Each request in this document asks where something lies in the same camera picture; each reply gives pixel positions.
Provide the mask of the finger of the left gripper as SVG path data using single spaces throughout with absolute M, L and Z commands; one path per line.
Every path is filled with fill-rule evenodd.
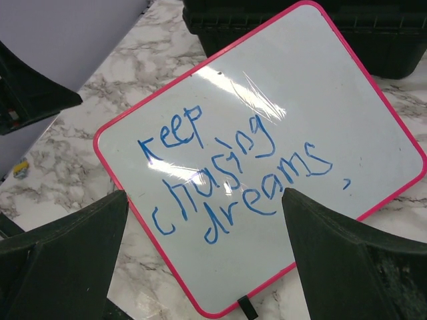
M 1 44 L 1 134 L 82 104 L 80 95 L 40 74 Z

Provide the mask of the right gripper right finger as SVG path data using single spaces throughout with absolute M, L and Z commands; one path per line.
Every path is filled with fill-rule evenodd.
M 287 188 L 286 227 L 311 319 L 425 319 L 426 244 Z

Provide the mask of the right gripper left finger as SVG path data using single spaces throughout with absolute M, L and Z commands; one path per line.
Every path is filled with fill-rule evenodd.
M 1 216 L 2 319 L 128 319 L 107 298 L 129 203 L 114 191 L 24 231 Z

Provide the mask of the pink framed whiteboard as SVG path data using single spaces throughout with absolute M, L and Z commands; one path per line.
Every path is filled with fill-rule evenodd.
M 286 188 L 362 220 L 426 174 L 421 146 L 313 1 L 104 124 L 93 148 L 210 319 L 294 268 Z

